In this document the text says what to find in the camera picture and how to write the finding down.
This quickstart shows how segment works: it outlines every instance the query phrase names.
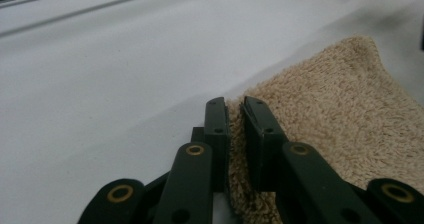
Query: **beige towel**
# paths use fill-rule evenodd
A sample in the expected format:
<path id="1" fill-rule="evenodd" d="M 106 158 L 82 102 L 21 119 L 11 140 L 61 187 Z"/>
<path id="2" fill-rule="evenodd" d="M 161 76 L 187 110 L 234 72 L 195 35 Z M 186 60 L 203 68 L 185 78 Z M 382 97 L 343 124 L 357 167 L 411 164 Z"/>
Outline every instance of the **beige towel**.
<path id="1" fill-rule="evenodd" d="M 389 177 L 424 193 L 423 107 L 387 73 L 371 38 L 342 40 L 244 95 L 264 100 L 289 140 L 314 146 L 344 180 L 365 188 Z M 280 223 L 274 194 L 248 181 L 242 98 L 227 103 L 232 205 L 245 223 Z"/>

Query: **white table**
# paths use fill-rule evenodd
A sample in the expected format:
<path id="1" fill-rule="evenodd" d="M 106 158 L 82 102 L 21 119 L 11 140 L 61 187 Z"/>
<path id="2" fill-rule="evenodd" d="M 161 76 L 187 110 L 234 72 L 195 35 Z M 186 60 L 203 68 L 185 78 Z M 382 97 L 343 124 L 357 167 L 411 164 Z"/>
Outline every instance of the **white table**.
<path id="1" fill-rule="evenodd" d="M 370 35 L 424 104 L 424 0 L 20 0 L 0 4 L 0 223 L 76 223 L 105 184 L 147 184 L 235 98 Z M 232 223 L 217 196 L 214 223 Z"/>

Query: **fuzzy textured fabric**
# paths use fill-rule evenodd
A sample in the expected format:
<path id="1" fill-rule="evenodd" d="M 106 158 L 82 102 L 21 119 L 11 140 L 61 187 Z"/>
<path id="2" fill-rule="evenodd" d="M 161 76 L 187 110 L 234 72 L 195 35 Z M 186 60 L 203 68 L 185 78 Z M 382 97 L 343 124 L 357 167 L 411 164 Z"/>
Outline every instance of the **fuzzy textured fabric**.
<path id="1" fill-rule="evenodd" d="M 388 177 L 424 193 L 424 109 L 384 69 L 373 40 L 354 36 L 227 101 L 231 202 L 245 223 L 281 223 L 274 193 L 248 181 L 246 95 L 265 101 L 289 140 L 315 147 L 344 180 L 366 188 Z"/>

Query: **brass ring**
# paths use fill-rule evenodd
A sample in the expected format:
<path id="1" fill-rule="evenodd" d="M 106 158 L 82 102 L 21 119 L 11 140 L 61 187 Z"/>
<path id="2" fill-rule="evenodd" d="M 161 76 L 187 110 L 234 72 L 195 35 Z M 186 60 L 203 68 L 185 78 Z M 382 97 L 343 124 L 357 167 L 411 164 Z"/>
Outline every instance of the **brass ring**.
<path id="1" fill-rule="evenodd" d="M 115 197 L 113 194 L 115 194 L 115 192 L 119 190 L 126 190 L 127 193 L 125 193 L 125 195 L 121 197 Z M 107 194 L 107 199 L 113 203 L 124 202 L 132 196 L 133 192 L 134 192 L 134 189 L 130 185 L 119 185 L 109 191 L 109 193 Z"/>
<path id="2" fill-rule="evenodd" d="M 405 188 L 403 187 L 400 187 L 392 183 L 383 184 L 381 186 L 381 190 L 386 196 L 393 198 L 398 202 L 411 203 L 415 199 L 414 195 L 412 195 L 411 192 L 409 192 L 408 190 L 405 190 Z"/>
<path id="3" fill-rule="evenodd" d="M 205 148 L 199 145 L 191 145 L 186 149 L 187 154 L 191 156 L 202 155 L 205 152 Z"/>
<path id="4" fill-rule="evenodd" d="M 309 148 L 301 144 L 294 144 L 290 147 L 290 151 L 301 156 L 308 155 Z"/>

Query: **white surface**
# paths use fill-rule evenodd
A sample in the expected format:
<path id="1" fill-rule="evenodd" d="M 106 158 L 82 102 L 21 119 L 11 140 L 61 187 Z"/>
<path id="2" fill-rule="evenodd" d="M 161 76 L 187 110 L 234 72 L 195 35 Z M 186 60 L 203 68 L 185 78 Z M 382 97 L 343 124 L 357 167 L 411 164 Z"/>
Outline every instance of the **white surface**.
<path id="1" fill-rule="evenodd" d="M 35 0 L 0 5 L 0 223 L 76 223 L 149 183 L 204 105 L 353 34 L 424 104 L 424 0 Z M 230 223 L 215 205 L 214 223 Z"/>

